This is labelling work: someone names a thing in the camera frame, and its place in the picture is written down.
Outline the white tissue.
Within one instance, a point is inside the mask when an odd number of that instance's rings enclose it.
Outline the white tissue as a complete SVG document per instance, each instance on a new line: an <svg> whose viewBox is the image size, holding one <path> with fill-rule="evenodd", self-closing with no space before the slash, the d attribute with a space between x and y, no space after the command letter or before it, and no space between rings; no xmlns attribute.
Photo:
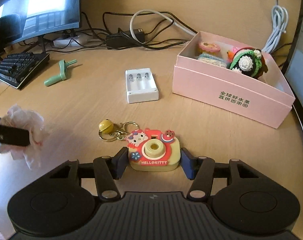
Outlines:
<svg viewBox="0 0 303 240"><path fill-rule="evenodd" d="M14 160L24 159L31 170L40 167L41 147L48 136L43 117L36 111L23 110L13 105L0 118L0 125L28 130L30 140L30 145L26 147L0 144L0 153L9 152Z"/></svg>

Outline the Hello Kitty toy camera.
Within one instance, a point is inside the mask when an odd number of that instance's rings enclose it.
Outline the Hello Kitty toy camera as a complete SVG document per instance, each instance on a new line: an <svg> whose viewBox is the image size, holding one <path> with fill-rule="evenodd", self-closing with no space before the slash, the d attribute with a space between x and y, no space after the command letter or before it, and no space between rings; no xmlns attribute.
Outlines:
<svg viewBox="0 0 303 240"><path fill-rule="evenodd" d="M137 129L125 139L129 164L136 171L168 172L180 163L180 142L173 130Z"/></svg>

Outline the white battery charger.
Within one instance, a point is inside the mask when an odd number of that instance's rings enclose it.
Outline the white battery charger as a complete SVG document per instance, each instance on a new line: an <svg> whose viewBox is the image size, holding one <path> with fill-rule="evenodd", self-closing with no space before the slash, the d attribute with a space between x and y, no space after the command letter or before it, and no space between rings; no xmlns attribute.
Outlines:
<svg viewBox="0 0 303 240"><path fill-rule="evenodd" d="M150 68L125 71L126 98L128 103L156 101L159 91Z"/></svg>

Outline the green plastic crank handle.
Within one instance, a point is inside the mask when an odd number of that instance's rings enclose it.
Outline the green plastic crank handle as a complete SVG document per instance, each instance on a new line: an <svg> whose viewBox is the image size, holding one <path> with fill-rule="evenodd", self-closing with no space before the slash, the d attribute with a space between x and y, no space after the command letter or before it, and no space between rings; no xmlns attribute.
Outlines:
<svg viewBox="0 0 303 240"><path fill-rule="evenodd" d="M67 80L67 69L69 66L77 63L77 60L72 60L66 62L65 60L60 60L59 61L59 74L52 76L48 78L47 80L44 81L44 85L46 87L49 87L51 85L54 85L56 83L59 83L61 81Z"/></svg>

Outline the black mechanical keyboard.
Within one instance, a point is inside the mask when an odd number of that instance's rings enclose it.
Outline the black mechanical keyboard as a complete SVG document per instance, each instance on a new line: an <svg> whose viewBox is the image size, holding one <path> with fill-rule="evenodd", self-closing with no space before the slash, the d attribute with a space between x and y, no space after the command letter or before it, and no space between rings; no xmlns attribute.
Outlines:
<svg viewBox="0 0 303 240"><path fill-rule="evenodd" d="M0 62L0 81L22 90L45 68L49 59L47 53L10 54Z"/></svg>

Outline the pink cardboard box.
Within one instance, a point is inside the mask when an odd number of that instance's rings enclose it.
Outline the pink cardboard box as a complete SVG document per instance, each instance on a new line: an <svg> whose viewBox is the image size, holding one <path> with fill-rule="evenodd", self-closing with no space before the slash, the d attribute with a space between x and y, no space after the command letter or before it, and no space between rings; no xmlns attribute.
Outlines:
<svg viewBox="0 0 303 240"><path fill-rule="evenodd" d="M278 65L263 53L268 71L259 79L197 59L199 42L217 44L220 57L247 45L230 38L200 31L177 56L173 93L225 109L278 128L292 109L295 96Z"/></svg>

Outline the white power strip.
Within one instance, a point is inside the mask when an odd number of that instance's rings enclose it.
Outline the white power strip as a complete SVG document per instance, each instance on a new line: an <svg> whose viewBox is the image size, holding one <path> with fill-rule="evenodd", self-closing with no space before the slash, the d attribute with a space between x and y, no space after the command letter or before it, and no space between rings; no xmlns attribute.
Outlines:
<svg viewBox="0 0 303 240"><path fill-rule="evenodd" d="M87 46L88 43L102 43L103 41L92 36L81 34L69 38L57 38L53 41L53 46L56 48L81 47Z"/></svg>

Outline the crochet green flower toy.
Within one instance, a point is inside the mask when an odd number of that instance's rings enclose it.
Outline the crochet green flower toy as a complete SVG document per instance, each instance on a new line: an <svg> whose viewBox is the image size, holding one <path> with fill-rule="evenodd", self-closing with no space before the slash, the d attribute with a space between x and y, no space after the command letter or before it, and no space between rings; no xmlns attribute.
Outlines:
<svg viewBox="0 0 303 240"><path fill-rule="evenodd" d="M267 64L260 49L245 47L227 51L230 61L228 69L258 79L268 72Z"/></svg>

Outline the pink round toy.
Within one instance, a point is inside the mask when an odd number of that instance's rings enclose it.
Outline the pink round toy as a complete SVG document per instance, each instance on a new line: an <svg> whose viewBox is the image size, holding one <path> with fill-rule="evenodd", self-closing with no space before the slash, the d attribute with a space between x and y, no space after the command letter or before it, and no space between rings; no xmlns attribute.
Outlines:
<svg viewBox="0 0 303 240"><path fill-rule="evenodd" d="M221 50L221 48L217 44L207 43L203 41L198 43L198 48L200 52L207 54L217 54Z"/></svg>

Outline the black computer monitor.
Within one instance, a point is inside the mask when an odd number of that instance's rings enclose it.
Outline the black computer monitor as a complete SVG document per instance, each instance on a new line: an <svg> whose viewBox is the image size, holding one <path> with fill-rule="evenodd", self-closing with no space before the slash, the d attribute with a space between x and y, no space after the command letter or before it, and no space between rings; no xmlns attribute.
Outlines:
<svg viewBox="0 0 303 240"><path fill-rule="evenodd" d="M0 0L0 42L80 27L80 0Z"/></svg>

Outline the black power adapter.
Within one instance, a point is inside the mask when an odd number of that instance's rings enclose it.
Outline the black power adapter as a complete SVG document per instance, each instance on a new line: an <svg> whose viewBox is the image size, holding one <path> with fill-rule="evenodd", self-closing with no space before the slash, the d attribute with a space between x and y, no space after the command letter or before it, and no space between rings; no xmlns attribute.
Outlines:
<svg viewBox="0 0 303 240"><path fill-rule="evenodd" d="M142 29L134 29L134 33L140 42L145 42L145 32ZM105 44L108 49L124 49L138 46L135 42L122 35L120 30L117 33L107 35Z"/></svg>

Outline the yellow bell keychain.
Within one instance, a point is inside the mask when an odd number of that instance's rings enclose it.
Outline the yellow bell keychain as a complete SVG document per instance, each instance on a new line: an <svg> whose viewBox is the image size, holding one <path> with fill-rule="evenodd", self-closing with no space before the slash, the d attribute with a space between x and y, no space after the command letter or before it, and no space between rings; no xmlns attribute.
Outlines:
<svg viewBox="0 0 303 240"><path fill-rule="evenodd" d="M105 119L99 124L99 138L105 142L123 141L130 134L128 126L135 126L136 129L140 129L140 126L132 121L115 124L110 119Z"/></svg>

